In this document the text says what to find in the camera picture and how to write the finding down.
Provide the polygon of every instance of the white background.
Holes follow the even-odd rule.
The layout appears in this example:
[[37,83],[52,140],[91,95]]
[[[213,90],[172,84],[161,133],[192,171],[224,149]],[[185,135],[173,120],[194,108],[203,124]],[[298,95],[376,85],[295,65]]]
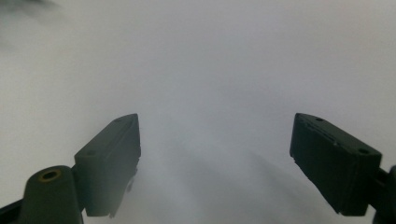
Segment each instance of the white background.
[[290,137],[312,114],[396,163],[395,1],[0,1],[1,206],[138,113],[133,193],[85,223],[371,223],[334,213]]

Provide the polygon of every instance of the black bracket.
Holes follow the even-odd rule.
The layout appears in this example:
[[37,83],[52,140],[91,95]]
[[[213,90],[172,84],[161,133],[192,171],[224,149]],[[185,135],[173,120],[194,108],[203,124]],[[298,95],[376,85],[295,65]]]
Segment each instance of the black bracket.
[[114,217],[140,155],[137,115],[115,119],[75,155],[75,166],[32,175],[23,199],[0,209],[0,224],[79,224],[83,209],[89,217]]
[[396,223],[396,166],[380,169],[381,153],[325,119],[296,114],[290,155],[336,213]]

